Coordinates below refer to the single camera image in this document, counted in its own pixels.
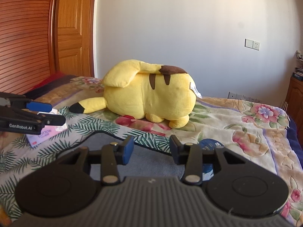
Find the red pillow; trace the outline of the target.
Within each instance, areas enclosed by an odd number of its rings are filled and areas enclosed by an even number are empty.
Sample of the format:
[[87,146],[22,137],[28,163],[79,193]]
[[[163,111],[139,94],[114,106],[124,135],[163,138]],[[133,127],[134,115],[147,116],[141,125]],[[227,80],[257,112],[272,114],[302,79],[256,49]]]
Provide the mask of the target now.
[[44,87],[54,89],[55,87],[62,85],[62,83],[65,81],[64,78],[66,76],[67,75],[64,73],[57,72],[51,75],[50,77],[47,77],[46,79],[42,80],[38,84],[36,84],[34,87],[30,89],[30,91]]

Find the wall socket strip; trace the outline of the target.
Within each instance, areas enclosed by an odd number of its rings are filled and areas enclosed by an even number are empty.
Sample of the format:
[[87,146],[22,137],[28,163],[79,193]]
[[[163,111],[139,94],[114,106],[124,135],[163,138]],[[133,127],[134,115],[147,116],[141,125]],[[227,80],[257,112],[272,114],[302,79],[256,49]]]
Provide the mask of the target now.
[[261,103],[261,100],[241,94],[236,94],[233,92],[229,92],[227,95],[228,99],[235,99],[235,100],[245,100],[245,101],[251,101],[254,103]]

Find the purple and grey towel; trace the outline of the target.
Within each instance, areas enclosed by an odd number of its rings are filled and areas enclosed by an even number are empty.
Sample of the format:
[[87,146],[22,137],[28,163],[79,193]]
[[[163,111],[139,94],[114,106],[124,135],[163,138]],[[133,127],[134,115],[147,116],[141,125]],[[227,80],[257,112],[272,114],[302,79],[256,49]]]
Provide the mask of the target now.
[[[58,157],[60,158],[80,147],[88,147],[90,151],[99,150],[111,142],[121,143],[122,140],[105,133],[95,133],[75,147],[59,153]],[[118,165],[118,172],[122,180],[129,176],[181,178],[184,174],[184,166],[176,165],[169,155],[135,145],[129,163],[125,166]]]

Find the wooden slatted headboard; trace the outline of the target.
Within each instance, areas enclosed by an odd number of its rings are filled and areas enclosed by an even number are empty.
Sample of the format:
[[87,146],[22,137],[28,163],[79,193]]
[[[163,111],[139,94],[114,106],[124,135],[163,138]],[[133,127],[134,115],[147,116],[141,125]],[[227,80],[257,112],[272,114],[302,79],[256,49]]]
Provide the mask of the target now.
[[1,91],[23,94],[53,73],[51,0],[1,0]]

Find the clutter pile on cabinet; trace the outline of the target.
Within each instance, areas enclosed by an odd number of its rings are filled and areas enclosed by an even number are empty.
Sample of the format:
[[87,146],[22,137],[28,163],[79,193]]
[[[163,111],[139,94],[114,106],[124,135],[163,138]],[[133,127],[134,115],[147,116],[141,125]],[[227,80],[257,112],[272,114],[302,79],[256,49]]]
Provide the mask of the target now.
[[303,80],[303,54],[301,51],[297,50],[295,53],[297,66],[295,67],[295,71],[293,72],[292,76],[301,81]]

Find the wooden door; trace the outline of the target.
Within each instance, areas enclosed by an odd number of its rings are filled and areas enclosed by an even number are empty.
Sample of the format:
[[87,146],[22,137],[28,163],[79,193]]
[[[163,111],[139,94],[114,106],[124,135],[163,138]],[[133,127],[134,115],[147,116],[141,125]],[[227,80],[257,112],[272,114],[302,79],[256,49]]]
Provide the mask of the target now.
[[94,76],[94,0],[56,0],[55,66],[61,73]]

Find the yellow Pikachu plush toy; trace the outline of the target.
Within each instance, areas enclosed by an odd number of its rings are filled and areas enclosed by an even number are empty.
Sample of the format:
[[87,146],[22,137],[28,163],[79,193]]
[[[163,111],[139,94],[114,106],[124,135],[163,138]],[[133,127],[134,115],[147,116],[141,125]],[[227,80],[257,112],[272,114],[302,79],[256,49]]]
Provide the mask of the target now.
[[108,108],[153,123],[167,120],[170,128],[179,129],[187,125],[196,99],[202,96],[182,68],[135,59],[116,64],[102,84],[101,97],[81,100],[70,106],[70,112],[88,114]]

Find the floral bed quilt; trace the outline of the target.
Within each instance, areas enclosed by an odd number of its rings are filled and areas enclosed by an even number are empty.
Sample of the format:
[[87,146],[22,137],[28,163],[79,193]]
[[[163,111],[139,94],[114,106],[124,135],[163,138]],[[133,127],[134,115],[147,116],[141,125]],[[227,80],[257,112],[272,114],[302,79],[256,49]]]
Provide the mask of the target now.
[[[36,100],[68,110],[80,100],[101,96],[103,90],[100,79],[80,76]],[[203,139],[217,140],[281,176],[289,187],[289,199],[281,214],[291,224],[302,225],[302,149],[295,124],[284,110],[250,101],[204,97],[197,100],[191,119],[202,126]]]

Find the pink tissue box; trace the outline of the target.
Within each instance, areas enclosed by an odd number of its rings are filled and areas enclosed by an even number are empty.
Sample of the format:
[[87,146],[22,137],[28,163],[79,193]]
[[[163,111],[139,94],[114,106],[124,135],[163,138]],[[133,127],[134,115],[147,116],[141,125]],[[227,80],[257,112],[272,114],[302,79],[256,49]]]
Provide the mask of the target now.
[[41,144],[42,142],[53,138],[54,136],[60,134],[63,131],[67,130],[67,124],[64,123],[62,126],[44,126],[40,135],[30,135],[26,134],[28,142],[30,143],[31,147],[34,148]]

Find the palm leaf print cloth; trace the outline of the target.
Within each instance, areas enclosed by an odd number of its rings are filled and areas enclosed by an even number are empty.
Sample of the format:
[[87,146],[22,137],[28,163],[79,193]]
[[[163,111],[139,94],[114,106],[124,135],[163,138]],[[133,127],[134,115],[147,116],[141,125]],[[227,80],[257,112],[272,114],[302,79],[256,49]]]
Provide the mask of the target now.
[[17,220],[21,210],[14,198],[16,184],[26,175],[55,161],[67,151],[95,133],[105,133],[124,140],[135,138],[135,145],[170,156],[169,137],[175,135],[182,143],[198,143],[204,138],[202,126],[194,119],[181,129],[171,130],[167,123],[118,117],[109,111],[90,115],[72,114],[66,107],[59,110],[66,117],[67,130],[32,148],[26,135],[1,133],[1,220],[5,225]]

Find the dark blue cup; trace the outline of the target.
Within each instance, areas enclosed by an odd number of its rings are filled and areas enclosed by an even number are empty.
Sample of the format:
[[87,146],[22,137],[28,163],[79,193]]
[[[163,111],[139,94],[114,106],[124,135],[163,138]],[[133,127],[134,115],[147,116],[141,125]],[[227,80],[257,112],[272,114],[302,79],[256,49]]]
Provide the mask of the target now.
[[216,148],[223,148],[224,145],[217,140],[206,138],[199,142],[199,147],[203,150],[204,155],[206,155],[206,159],[203,159],[202,166],[203,181],[208,181],[214,175],[213,162],[215,159],[212,158],[214,151]]

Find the white wall switch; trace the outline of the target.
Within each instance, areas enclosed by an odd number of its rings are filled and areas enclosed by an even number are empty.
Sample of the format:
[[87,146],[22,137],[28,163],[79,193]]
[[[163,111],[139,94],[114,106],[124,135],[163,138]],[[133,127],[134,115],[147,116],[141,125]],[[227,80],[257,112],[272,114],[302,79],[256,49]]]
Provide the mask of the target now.
[[260,42],[257,42],[255,40],[245,39],[244,46],[246,48],[254,49],[259,51],[260,50]]

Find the wooden cabinet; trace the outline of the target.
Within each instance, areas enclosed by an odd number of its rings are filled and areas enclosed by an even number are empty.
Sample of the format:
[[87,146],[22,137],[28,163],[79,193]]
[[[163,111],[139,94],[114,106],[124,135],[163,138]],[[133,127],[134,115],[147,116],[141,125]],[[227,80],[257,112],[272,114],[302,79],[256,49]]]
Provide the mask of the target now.
[[285,103],[287,104],[286,113],[296,124],[297,138],[302,147],[303,88],[302,81],[297,80],[295,77],[290,78]]

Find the dark blue blanket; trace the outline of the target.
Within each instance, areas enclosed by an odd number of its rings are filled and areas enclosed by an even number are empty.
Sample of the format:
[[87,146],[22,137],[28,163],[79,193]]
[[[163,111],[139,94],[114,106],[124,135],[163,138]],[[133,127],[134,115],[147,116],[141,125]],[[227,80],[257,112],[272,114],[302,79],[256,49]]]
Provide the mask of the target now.
[[75,75],[67,75],[61,72],[55,73],[54,75],[51,75],[50,77],[43,80],[39,84],[35,85],[30,91],[26,92],[24,96],[32,100],[35,100],[47,94],[51,90],[54,90],[57,87],[69,83],[70,80],[75,77],[76,77]]

